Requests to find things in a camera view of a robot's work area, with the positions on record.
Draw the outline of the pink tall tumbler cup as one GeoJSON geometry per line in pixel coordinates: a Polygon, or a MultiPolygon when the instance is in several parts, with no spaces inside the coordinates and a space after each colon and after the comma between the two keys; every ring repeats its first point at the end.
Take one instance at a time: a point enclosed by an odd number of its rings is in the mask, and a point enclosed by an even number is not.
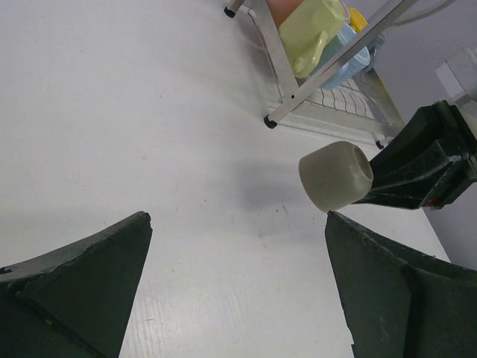
{"type": "Polygon", "coordinates": [[[275,25],[281,26],[302,2],[303,0],[267,0],[275,25]]]}

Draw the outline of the small taupe mug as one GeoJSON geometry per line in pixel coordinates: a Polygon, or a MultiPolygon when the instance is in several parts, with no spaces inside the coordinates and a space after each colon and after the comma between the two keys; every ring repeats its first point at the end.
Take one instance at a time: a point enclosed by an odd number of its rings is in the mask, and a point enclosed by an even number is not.
{"type": "Polygon", "coordinates": [[[325,213],[363,199],[373,184],[373,170],[364,152],[346,141],[302,157],[298,170],[309,199],[325,213]]]}

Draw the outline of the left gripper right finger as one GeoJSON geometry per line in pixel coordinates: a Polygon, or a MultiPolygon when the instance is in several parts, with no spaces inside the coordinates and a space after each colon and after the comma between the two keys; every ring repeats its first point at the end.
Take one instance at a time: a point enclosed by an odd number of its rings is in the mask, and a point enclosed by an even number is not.
{"type": "Polygon", "coordinates": [[[476,271],[337,212],[325,238],[355,357],[476,356],[476,271]]]}

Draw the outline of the yellow mug black handle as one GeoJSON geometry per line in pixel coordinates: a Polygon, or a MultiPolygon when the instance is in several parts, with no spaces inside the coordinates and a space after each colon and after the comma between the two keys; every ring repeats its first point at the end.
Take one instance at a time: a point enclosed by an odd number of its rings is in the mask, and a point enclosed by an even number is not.
{"type": "Polygon", "coordinates": [[[350,27],[356,32],[361,32],[367,25],[368,22],[364,16],[354,7],[348,7],[348,12],[350,15],[350,27]]]}

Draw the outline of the pale yellow mug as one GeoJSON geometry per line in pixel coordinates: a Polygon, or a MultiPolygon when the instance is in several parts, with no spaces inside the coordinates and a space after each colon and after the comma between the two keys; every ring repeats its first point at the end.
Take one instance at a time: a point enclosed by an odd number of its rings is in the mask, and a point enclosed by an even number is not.
{"type": "Polygon", "coordinates": [[[296,78],[306,78],[320,62],[325,46],[345,23],[339,1],[305,0],[278,27],[296,78]]]}

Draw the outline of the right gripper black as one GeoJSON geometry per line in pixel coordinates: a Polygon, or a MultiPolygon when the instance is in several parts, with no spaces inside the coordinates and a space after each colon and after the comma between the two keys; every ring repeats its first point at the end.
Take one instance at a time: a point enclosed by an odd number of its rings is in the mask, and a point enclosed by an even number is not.
{"type": "Polygon", "coordinates": [[[476,117],[447,101],[420,107],[370,165],[372,188],[356,204],[439,210],[476,182],[476,117]]]}

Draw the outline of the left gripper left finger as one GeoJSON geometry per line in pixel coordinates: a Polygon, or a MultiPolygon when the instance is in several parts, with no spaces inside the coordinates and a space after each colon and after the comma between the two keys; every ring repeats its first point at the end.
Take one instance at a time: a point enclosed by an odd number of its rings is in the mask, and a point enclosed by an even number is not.
{"type": "Polygon", "coordinates": [[[1,268],[1,356],[118,357],[151,237],[137,212],[1,268]]]}

